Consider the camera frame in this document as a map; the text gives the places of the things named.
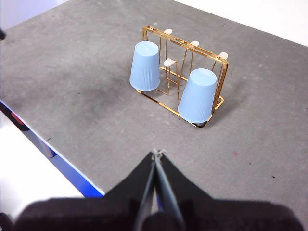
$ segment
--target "gray table surface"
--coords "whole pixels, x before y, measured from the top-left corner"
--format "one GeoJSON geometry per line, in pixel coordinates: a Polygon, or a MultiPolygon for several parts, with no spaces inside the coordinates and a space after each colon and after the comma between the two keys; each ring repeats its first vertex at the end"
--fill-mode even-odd
{"type": "Polygon", "coordinates": [[[7,30],[1,99],[105,192],[153,148],[215,198],[292,208],[308,229],[308,48],[170,0],[70,0],[7,30]],[[229,54],[196,129],[129,84],[145,25],[229,54]]]}

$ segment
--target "white knob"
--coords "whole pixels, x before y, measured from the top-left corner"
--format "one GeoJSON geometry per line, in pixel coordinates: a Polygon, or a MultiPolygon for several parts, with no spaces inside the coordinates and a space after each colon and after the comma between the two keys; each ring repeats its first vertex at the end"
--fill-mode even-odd
{"type": "Polygon", "coordinates": [[[219,54],[219,57],[223,58],[223,59],[227,59],[228,58],[228,54],[226,52],[222,52],[219,54]]]}
{"type": "Polygon", "coordinates": [[[164,61],[164,66],[165,67],[170,67],[172,66],[173,64],[175,64],[175,61],[170,59],[170,58],[167,58],[165,61],[164,61]]]}
{"type": "Polygon", "coordinates": [[[192,41],[191,44],[194,45],[195,47],[199,46],[199,42],[198,42],[198,41],[195,41],[195,40],[192,41]]]}
{"type": "Polygon", "coordinates": [[[164,33],[171,35],[172,34],[172,29],[164,30],[164,33]]]}

